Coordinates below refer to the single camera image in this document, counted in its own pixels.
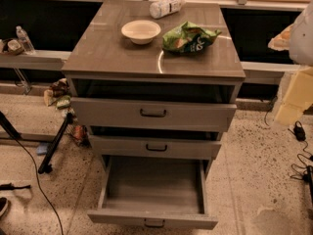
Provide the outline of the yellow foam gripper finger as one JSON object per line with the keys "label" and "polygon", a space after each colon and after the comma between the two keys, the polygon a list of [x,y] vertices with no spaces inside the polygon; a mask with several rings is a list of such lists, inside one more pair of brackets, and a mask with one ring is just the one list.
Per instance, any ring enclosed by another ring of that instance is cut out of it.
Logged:
{"label": "yellow foam gripper finger", "polygon": [[276,51],[284,51],[290,49],[292,24],[287,26],[283,31],[270,40],[268,47]]}
{"label": "yellow foam gripper finger", "polygon": [[313,105],[313,67],[301,66],[291,81],[275,115],[275,122],[292,125]]}

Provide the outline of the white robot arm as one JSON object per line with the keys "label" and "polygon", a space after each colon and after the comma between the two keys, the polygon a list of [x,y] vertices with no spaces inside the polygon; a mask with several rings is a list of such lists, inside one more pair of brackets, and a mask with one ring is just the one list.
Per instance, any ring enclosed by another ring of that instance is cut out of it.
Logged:
{"label": "white robot arm", "polygon": [[291,125],[313,105],[313,2],[291,25],[272,38],[268,47],[276,51],[288,50],[291,60],[300,65],[291,76],[275,115],[275,122]]}

